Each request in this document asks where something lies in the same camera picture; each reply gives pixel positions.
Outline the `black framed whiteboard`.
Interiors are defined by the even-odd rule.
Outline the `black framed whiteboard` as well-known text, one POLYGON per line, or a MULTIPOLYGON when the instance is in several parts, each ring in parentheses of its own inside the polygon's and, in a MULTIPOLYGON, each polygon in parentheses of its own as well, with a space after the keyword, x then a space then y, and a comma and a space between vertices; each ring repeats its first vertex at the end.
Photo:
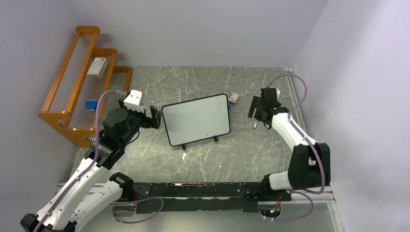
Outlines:
POLYGON ((226 94, 197 98, 162 107, 169 145, 181 146, 218 137, 231 132, 226 94))

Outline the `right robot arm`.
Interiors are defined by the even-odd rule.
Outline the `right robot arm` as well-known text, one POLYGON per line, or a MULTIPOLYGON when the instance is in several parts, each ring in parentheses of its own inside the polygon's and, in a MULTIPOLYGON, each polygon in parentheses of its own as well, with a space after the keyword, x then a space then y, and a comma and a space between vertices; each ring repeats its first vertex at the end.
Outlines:
POLYGON ((249 118, 273 129, 284 139, 292 155, 288 170, 266 174, 261 181, 261 195, 273 200, 287 190, 305 190, 317 194, 331 181, 330 147, 310 137, 294 120, 290 110, 278 101, 276 88, 262 88, 260 96, 254 96, 249 108, 249 118))

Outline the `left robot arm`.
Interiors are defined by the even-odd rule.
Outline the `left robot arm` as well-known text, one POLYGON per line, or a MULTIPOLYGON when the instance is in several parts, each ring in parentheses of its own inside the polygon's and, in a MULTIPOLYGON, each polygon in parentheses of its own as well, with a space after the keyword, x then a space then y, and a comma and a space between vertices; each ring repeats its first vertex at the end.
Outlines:
POLYGON ((133 204, 138 199, 133 180, 115 173, 97 193, 87 196, 98 179, 124 155, 126 146, 141 128, 158 129, 162 111, 150 106, 151 117, 142 105, 130 97, 119 100, 97 130, 95 143, 88 149, 75 174, 36 214, 26 214, 20 221, 27 232, 79 232, 104 208, 119 201, 133 204))

